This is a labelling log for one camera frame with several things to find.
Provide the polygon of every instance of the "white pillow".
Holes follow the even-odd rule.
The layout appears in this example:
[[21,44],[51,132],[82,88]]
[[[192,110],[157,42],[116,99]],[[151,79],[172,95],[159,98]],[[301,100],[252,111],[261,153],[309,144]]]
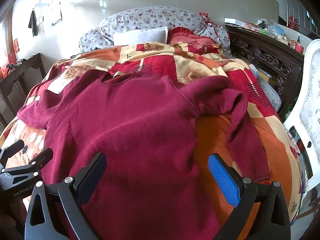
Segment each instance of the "white pillow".
[[133,30],[127,32],[116,32],[113,34],[115,46],[136,45],[142,42],[155,41],[167,44],[168,27],[148,30]]

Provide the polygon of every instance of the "screw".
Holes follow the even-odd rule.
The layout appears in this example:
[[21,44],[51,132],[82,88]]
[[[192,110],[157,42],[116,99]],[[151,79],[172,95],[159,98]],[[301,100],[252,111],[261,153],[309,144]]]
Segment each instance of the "screw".
[[250,178],[248,178],[248,177],[245,177],[245,178],[243,178],[243,182],[245,184],[250,184],[252,182],[252,180]]
[[280,182],[275,180],[275,181],[273,182],[273,185],[275,185],[276,187],[280,187]]
[[64,179],[64,182],[65,183],[70,183],[70,182],[72,182],[73,181],[73,178],[72,177],[66,177],[65,179]]
[[43,182],[40,180],[40,181],[38,181],[38,182],[36,183],[36,187],[41,187],[42,184],[43,184]]

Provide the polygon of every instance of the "blue textured pad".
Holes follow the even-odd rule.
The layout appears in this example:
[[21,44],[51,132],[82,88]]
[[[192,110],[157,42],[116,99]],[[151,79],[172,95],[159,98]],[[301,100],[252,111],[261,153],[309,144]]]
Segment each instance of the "blue textured pad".
[[224,197],[229,204],[236,208],[240,201],[240,190],[227,170],[222,166],[220,161],[214,156],[209,157],[209,170],[221,189]]

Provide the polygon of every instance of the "dark wooden furniture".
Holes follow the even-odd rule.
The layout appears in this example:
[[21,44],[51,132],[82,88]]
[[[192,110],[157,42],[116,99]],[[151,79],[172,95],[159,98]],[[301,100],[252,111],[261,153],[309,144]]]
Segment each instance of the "dark wooden furniture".
[[[45,70],[42,64],[40,53],[32,56],[28,60],[24,61],[21,65],[19,65],[15,70],[11,71],[9,75],[7,75],[3,80],[0,81],[0,93],[5,104],[10,109],[11,113],[15,116],[18,110],[15,110],[12,106],[10,100],[8,99],[8,95],[12,92],[12,86],[15,82],[19,82],[22,92],[24,93],[25,98],[27,97],[29,91],[26,88],[25,82],[22,78],[23,73],[27,71],[30,67],[34,69],[39,69],[42,75],[42,78],[45,77]],[[4,117],[0,114],[0,121],[4,125],[8,125]]]
[[234,56],[247,57],[277,78],[282,105],[278,111],[283,117],[287,106],[299,95],[304,56],[289,46],[268,36],[241,27],[226,24]]

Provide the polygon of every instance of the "blanket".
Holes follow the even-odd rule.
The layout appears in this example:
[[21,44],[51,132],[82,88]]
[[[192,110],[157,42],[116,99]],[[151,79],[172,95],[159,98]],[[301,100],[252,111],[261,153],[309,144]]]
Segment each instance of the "blanket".
[[[80,57],[57,61],[42,83],[36,85],[29,93],[26,104],[39,100],[44,90],[60,93],[75,77],[89,69],[100,69],[114,74],[118,71],[153,71],[171,76],[181,83],[223,75],[231,78],[239,90],[248,95],[248,113],[260,136],[265,149],[270,179],[261,183],[278,180],[284,190],[289,217],[296,216],[301,199],[301,170],[297,158],[297,148],[290,140],[270,102],[261,91],[257,80],[245,62],[239,59],[224,59],[220,54],[204,54],[202,56],[190,52],[187,43],[179,42],[165,45],[155,42],[134,46],[101,49],[81,55]],[[227,165],[232,166],[242,175],[237,163],[226,147],[227,132],[230,127],[228,114],[217,117],[202,117],[196,123],[198,144],[194,157],[200,169],[204,189],[212,200],[220,224],[230,215],[233,206],[229,205],[208,169],[208,157],[219,153]],[[27,127],[15,118],[1,136],[2,148],[24,140],[25,148],[12,157],[7,167],[28,163],[44,146],[45,130]],[[242,231],[240,239],[248,234],[259,205],[255,204],[250,217]]]

